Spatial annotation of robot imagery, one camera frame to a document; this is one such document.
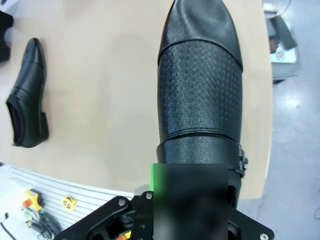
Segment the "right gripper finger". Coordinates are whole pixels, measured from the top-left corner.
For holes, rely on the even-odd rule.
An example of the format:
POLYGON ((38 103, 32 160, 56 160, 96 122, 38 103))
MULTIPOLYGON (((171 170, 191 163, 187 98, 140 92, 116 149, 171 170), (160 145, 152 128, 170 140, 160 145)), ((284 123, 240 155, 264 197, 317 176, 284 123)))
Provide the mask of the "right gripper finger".
POLYGON ((154 235, 154 166, 150 167, 149 184, 135 189, 138 207, 133 221, 134 240, 153 240, 154 235))

